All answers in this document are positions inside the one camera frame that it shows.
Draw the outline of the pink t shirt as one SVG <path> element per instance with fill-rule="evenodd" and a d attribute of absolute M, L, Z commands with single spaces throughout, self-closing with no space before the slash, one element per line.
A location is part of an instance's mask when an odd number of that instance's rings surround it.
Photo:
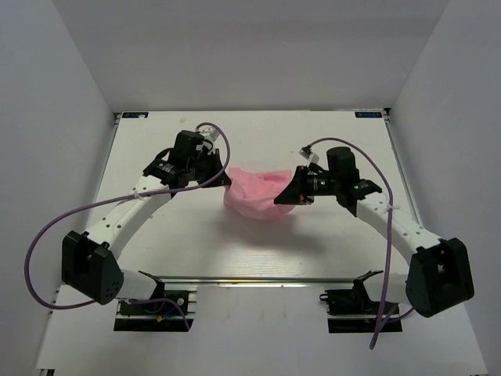
<path fill-rule="evenodd" d="M 294 210 L 293 205 L 275 204 L 275 198 L 292 180 L 291 170 L 246 172 L 231 167 L 231 185 L 225 188 L 223 203 L 242 216 L 257 220 L 277 220 Z"/>

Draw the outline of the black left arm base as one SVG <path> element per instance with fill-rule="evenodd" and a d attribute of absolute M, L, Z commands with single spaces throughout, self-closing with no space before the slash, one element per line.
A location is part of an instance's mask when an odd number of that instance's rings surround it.
<path fill-rule="evenodd" d="M 196 312 L 196 291 L 172 287 L 161 278 L 127 271 L 117 298 L 116 332 L 187 333 Z"/>

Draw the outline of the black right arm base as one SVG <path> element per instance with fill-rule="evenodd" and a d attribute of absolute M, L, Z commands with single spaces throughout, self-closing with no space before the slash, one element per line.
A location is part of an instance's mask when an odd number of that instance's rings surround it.
<path fill-rule="evenodd" d="M 382 270 L 369 271 L 355 278 L 350 288 L 331 288 L 319 295 L 319 300 L 326 304 L 330 334 L 374 332 L 380 301 L 369 297 L 365 282 L 382 274 Z"/>

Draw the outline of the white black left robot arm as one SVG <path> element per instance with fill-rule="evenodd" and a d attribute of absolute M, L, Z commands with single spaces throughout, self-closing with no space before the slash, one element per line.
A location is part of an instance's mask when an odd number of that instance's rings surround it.
<path fill-rule="evenodd" d="M 171 148 L 162 150 L 142 171 L 131 193 L 82 233 L 63 239 L 62 280 L 92 301 L 139 301 L 150 313 L 164 307 L 164 283 L 141 271 L 122 269 L 121 252 L 150 219 L 177 193 L 199 188 L 227 187 L 231 180 L 215 142 L 223 136 L 212 123 L 182 130 Z"/>

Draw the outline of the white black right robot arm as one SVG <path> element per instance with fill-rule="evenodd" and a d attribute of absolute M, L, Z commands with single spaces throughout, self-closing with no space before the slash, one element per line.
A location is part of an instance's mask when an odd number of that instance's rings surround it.
<path fill-rule="evenodd" d="M 296 168 L 289 185 L 275 198 L 277 205 L 312 204 L 333 196 L 354 217 L 374 228 L 405 259 L 407 273 L 385 276 L 369 271 L 353 281 L 351 290 L 330 291 L 333 315 L 374 314 L 384 299 L 384 311 L 404 303 L 431 317 L 474 297 L 474 284 L 465 244 L 446 240 L 422 227 L 390 204 L 374 182 L 362 179 L 355 155 L 346 146 L 328 149 L 328 167 L 318 165 L 310 146 L 300 151 L 306 165 Z"/>

